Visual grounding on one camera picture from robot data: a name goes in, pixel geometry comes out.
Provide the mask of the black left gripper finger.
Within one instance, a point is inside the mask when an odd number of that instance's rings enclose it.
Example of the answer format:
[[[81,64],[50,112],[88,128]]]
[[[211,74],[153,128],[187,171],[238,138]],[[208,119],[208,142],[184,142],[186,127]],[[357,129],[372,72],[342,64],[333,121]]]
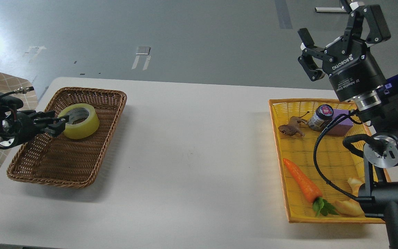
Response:
[[[65,130],[67,123],[68,120],[66,119],[46,120],[40,131],[42,133],[49,134],[51,137],[57,137]]]
[[[41,119],[41,118],[55,118],[56,112],[55,110],[46,111],[46,112],[32,112],[30,114],[31,119]]]

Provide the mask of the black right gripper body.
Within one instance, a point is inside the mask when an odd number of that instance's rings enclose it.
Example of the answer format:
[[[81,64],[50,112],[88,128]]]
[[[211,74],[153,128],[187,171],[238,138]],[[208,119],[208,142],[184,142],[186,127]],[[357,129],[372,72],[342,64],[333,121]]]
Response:
[[[343,39],[339,37],[326,47],[326,51],[333,61],[324,61],[322,69],[329,76],[339,101],[347,101],[385,84],[383,72],[364,40],[353,39],[349,51],[342,53]]]

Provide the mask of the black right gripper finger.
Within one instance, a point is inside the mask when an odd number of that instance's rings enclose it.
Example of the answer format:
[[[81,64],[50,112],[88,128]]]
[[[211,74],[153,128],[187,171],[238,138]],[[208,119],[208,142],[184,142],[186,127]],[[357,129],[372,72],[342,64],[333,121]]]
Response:
[[[348,55],[356,44],[359,47],[379,44],[391,38],[391,33],[378,4],[365,4],[359,0],[341,0],[348,14],[344,34],[325,47],[328,55]]]
[[[298,57],[297,61],[300,63],[311,81],[322,79],[325,76],[325,72],[322,68],[317,66],[314,59],[331,63],[333,61],[333,57],[328,55],[328,52],[325,49],[315,46],[313,38],[307,28],[301,28],[297,33],[302,41],[302,55]]]

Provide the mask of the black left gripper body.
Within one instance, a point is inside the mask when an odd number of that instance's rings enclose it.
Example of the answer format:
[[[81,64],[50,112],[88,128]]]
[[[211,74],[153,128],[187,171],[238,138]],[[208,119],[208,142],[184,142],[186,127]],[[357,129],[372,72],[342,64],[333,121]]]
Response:
[[[19,111],[16,118],[0,112],[0,149],[13,148],[32,140],[40,133],[34,120],[39,118],[42,112]]]

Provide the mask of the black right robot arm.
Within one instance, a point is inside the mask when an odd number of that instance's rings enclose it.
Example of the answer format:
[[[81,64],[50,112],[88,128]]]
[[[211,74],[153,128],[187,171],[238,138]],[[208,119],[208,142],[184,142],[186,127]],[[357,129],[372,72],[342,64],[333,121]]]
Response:
[[[322,131],[314,147],[314,165],[322,179],[337,191],[359,203],[368,218],[382,219],[390,249],[398,249],[398,74],[386,79],[370,45],[391,38],[379,5],[342,0],[348,23],[342,36],[324,48],[317,47],[306,28],[298,31],[302,40],[300,65],[309,79],[325,75],[339,101],[354,101],[357,109],[335,118]],[[370,122],[374,135],[351,135],[343,145],[361,157],[365,183],[358,196],[342,190],[323,175],[316,162],[316,150],[322,137],[340,121],[356,115],[362,123]]]

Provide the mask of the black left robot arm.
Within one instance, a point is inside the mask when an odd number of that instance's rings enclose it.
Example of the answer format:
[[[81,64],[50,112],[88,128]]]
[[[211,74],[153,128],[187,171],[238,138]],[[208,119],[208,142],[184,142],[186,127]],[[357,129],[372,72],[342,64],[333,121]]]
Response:
[[[69,115],[55,116],[55,111],[22,110],[0,115],[0,149],[7,150],[33,140],[39,134],[57,137],[69,122]]]

